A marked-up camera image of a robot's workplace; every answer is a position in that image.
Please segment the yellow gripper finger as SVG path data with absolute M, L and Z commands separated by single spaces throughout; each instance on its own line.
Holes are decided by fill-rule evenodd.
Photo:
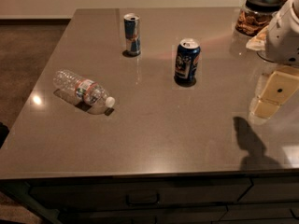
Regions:
M 261 76 L 250 113 L 260 119 L 269 119 L 299 90 L 299 69 L 280 66 L 269 76 Z

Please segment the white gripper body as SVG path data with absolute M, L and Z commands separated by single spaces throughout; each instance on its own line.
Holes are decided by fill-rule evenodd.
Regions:
M 270 21 L 265 54 L 274 63 L 299 65 L 299 0 L 288 0 Z

